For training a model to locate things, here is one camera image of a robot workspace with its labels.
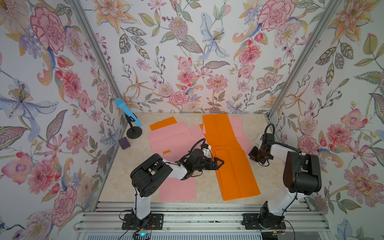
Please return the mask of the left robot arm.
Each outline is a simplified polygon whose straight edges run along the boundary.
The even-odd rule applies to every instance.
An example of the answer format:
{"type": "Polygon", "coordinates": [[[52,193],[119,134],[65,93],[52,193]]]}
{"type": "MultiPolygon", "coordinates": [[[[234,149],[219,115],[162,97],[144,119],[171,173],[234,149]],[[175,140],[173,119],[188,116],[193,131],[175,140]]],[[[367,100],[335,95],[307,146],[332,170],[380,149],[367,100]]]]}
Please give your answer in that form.
{"type": "Polygon", "coordinates": [[[135,201],[131,212],[122,219],[122,229],[141,231],[160,222],[160,217],[152,217],[151,201],[152,195],[167,179],[186,181],[194,177],[195,172],[217,171],[224,163],[223,160],[213,157],[206,145],[190,150],[174,163],[163,159],[159,154],[152,155],[130,175],[135,190],[135,201]]]}

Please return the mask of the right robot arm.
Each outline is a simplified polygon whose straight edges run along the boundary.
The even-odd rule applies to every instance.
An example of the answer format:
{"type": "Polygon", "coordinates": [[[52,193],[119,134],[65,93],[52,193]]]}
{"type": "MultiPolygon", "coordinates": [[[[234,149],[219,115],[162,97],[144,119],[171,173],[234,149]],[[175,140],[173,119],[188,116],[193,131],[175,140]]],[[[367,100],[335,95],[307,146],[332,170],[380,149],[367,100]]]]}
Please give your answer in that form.
{"type": "Polygon", "coordinates": [[[258,214],[243,214],[246,230],[285,230],[285,216],[295,201],[317,193],[322,188],[320,160],[317,155],[275,141],[273,134],[265,133],[260,147],[253,147],[249,157],[265,164],[278,158],[285,164],[281,192],[266,201],[258,214]]]}

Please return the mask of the large pink paper sheet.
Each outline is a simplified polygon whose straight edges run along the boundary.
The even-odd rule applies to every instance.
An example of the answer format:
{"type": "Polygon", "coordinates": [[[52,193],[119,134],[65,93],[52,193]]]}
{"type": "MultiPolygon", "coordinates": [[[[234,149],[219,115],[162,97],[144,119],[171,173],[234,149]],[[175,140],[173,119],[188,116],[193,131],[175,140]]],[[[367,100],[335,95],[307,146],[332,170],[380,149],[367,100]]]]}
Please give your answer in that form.
{"type": "Polygon", "coordinates": [[[193,178],[181,181],[175,178],[167,178],[160,186],[160,203],[180,202],[196,200],[196,180],[193,178]]]}

